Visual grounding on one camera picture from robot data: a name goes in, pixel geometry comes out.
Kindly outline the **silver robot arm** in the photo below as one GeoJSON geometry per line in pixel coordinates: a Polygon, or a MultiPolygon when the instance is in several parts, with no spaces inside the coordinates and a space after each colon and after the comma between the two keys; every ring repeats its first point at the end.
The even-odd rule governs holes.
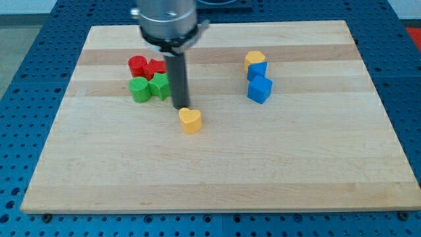
{"type": "Polygon", "coordinates": [[[189,107],[185,52],[197,43],[210,21],[197,21],[194,0],[137,0],[130,14],[139,21],[146,46],[164,57],[173,107],[189,107]]]}

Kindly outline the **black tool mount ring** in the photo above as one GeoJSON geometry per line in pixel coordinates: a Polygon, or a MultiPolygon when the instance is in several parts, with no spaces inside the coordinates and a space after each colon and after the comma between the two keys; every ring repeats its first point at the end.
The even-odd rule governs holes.
{"type": "Polygon", "coordinates": [[[203,32],[209,28],[210,20],[206,19],[197,24],[190,32],[185,35],[172,39],[154,38],[148,34],[141,26],[139,26],[140,34],[143,42],[150,50],[162,53],[167,57],[180,56],[185,53],[189,48],[199,41],[203,32]]]}

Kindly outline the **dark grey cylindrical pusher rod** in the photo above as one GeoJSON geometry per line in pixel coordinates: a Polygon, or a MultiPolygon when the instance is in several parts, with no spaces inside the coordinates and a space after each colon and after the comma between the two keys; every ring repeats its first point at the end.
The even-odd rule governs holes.
{"type": "Polygon", "coordinates": [[[189,107],[190,100],[185,55],[164,56],[164,61],[171,90],[173,107],[175,109],[189,107]]]}

